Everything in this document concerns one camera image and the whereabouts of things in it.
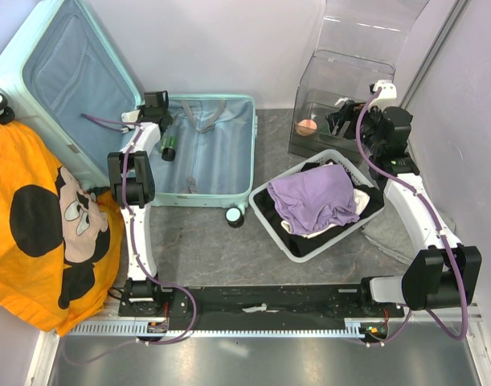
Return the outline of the green bottle black cap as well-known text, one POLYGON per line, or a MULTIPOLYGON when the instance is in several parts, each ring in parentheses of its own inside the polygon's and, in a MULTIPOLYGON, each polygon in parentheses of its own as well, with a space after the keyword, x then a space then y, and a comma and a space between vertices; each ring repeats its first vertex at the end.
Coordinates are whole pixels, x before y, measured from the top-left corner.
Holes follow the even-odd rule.
POLYGON ((176 157, 178 139, 173 135, 165 135, 161 141, 162 160, 172 162, 176 157))

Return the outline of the clear smoky plastic container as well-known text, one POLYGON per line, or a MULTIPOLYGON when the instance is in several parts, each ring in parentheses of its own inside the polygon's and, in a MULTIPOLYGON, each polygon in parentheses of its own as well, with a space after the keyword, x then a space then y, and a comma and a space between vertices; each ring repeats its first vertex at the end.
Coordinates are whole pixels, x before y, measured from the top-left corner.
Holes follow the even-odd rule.
POLYGON ((346 101, 364 102, 370 85, 393 80, 395 65, 425 1, 328 1, 317 46, 296 94, 288 151, 310 158, 337 150, 362 161, 354 139, 317 132, 303 137, 296 124, 337 112, 346 101))

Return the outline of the light blue hard suitcase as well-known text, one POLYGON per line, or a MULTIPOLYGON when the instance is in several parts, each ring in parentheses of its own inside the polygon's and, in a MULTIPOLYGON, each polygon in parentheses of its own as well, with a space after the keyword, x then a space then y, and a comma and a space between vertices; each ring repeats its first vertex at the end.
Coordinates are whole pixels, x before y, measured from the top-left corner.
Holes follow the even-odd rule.
MULTIPOLYGON (((144 103, 128 70, 81 1, 41 1, 0 55, 0 94, 18 121, 87 187, 109 183, 108 154, 131 133, 95 117, 121 120, 144 103)), ((255 101, 240 94, 169 96, 176 157, 152 150, 156 206, 235 207, 252 190, 257 135, 255 101)))

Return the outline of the black garment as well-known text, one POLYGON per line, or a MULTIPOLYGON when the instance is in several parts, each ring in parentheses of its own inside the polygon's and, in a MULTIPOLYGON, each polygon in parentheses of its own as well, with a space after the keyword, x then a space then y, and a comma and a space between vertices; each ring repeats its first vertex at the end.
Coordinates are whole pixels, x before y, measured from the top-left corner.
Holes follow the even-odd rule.
POLYGON ((307 162, 252 196, 259 213, 297 258, 344 234, 384 206, 381 191, 354 183, 343 165, 307 162))

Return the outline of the green round cosmetic case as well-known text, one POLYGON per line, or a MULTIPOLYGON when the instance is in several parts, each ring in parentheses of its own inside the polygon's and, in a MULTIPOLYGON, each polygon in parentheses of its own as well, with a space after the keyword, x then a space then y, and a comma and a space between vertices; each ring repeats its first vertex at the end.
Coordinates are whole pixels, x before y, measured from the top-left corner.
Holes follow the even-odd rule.
POLYGON ((333 134, 334 123, 332 121, 329 122, 324 117, 324 118, 317 119, 316 123, 317 123, 317 130, 320 134, 323 134, 325 136, 330 136, 333 134))

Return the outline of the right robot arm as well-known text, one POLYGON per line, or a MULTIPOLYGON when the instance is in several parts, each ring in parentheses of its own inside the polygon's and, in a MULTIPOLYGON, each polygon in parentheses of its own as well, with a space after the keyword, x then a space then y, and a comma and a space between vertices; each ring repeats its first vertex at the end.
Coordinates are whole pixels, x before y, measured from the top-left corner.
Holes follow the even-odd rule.
POLYGON ((332 134, 361 144, 370 175, 395 207, 415 257, 401 277, 369 277, 368 289, 356 296, 358 311, 368 317, 385 302, 411 310, 465 309, 472 300, 481 254, 465 246, 441 219, 423 186, 419 169, 407 152, 412 115, 397 106, 371 107, 347 100, 326 117, 332 134))

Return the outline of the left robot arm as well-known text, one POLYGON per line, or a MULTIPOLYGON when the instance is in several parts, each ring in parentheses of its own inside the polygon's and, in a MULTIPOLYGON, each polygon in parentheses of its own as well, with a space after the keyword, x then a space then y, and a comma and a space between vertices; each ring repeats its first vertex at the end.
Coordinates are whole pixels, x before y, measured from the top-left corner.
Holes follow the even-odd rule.
POLYGON ((149 156, 172 123, 168 92, 146 93, 144 104, 134 113, 124 113, 122 123, 133 133, 119 151, 107 157, 110 189, 121 207, 129 255, 118 314, 159 317, 166 301, 158 284, 150 238, 149 220, 156 188, 149 156))

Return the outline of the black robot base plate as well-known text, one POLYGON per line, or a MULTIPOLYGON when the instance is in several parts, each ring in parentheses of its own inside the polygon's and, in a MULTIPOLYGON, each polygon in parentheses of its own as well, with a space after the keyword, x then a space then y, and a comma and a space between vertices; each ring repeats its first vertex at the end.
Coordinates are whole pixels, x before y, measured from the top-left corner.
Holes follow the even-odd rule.
MULTIPOLYGON (((112 287, 108 295, 120 305, 123 287, 112 287)), ((360 322, 367 334, 360 341, 372 342, 388 336, 390 318, 402 318, 394 303, 374 302, 360 284, 346 285, 249 285, 203 286, 185 290, 162 289, 166 308, 159 317, 138 321, 167 322, 191 330, 195 326, 329 326, 340 321, 360 322)), ((139 339, 145 344, 177 343, 188 338, 139 339)))

